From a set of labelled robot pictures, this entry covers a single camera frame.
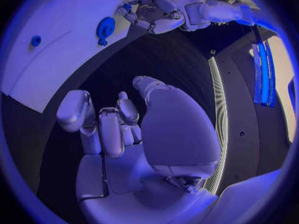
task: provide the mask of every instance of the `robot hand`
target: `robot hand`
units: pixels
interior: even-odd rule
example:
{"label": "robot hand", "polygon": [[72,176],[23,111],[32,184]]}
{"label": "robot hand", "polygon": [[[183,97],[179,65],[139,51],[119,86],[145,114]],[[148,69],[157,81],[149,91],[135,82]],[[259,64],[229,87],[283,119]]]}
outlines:
{"label": "robot hand", "polygon": [[[147,5],[161,10],[164,18],[154,22],[140,20],[132,12],[131,5]],[[160,34],[180,27],[184,31],[195,31],[208,27],[211,22],[236,21],[244,25],[260,25],[270,28],[261,11],[237,2],[230,4],[218,0],[130,0],[119,9],[122,16],[131,24],[149,33]]]}

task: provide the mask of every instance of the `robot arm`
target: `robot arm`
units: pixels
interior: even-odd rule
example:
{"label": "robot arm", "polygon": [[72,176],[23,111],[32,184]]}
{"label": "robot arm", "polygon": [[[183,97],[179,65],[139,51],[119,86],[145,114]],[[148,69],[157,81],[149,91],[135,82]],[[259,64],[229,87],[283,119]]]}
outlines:
{"label": "robot arm", "polygon": [[[132,12],[131,5],[147,5],[158,8],[164,13],[162,19],[153,22],[140,20]],[[237,2],[230,4],[218,0],[131,0],[119,9],[131,24],[149,33],[160,34],[180,27],[185,31],[195,31],[208,27],[211,22],[236,21],[240,24],[255,24],[273,30],[258,9]]]}

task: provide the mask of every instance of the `white panel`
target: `white panel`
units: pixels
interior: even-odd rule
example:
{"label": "white panel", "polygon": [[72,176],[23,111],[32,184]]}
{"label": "white panel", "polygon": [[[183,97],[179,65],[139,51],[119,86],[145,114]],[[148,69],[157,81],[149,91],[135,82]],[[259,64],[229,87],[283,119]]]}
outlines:
{"label": "white panel", "polygon": [[[123,0],[48,0],[28,18],[5,66],[2,91],[43,112],[59,87],[95,54],[124,38],[130,23],[118,13]],[[107,17],[116,20],[106,47],[98,45],[96,28]],[[30,46],[40,35],[38,47]]]}

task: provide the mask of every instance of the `dark floor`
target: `dark floor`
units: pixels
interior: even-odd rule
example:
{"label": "dark floor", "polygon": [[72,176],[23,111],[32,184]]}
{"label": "dark floor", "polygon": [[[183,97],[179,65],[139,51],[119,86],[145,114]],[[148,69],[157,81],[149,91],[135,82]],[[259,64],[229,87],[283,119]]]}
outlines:
{"label": "dark floor", "polygon": [[[141,118],[146,106],[132,86],[136,75],[147,75],[176,86],[191,95],[215,123],[212,79],[207,60],[179,31],[144,36],[114,55],[82,85],[95,109],[115,106],[118,92],[126,91]],[[75,180],[83,150],[78,133],[54,126],[40,170],[38,196],[69,223],[83,223],[76,202]]]}

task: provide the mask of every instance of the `black floor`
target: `black floor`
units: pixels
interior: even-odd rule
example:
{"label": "black floor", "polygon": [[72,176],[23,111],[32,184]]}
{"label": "black floor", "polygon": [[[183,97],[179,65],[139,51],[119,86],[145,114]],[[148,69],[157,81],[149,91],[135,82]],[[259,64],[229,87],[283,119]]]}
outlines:
{"label": "black floor", "polygon": [[[146,106],[132,87],[136,75],[155,77],[181,88],[215,123],[214,92],[207,59],[179,30],[136,40],[94,72],[81,89],[90,92],[97,111],[114,107],[118,92],[126,91],[142,118]],[[76,173],[83,155],[79,134],[67,133],[56,124],[44,152],[38,196],[69,223],[84,223],[75,197]]]}

